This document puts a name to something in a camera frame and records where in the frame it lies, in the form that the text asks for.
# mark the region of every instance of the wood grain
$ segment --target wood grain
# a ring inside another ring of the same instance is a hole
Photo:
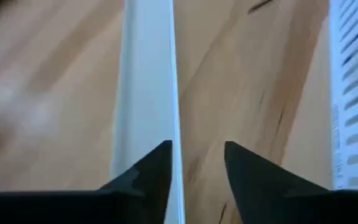
[[[175,1],[187,223],[240,223],[223,144],[281,164],[328,1]],[[0,7],[0,190],[108,181],[123,0]]]

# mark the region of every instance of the wooden floor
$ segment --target wooden floor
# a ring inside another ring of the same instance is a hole
[[[258,1],[175,1],[187,223],[241,222],[225,141],[277,164],[286,154],[329,4],[248,15]],[[122,17],[123,0],[0,6],[0,190],[108,181]]]

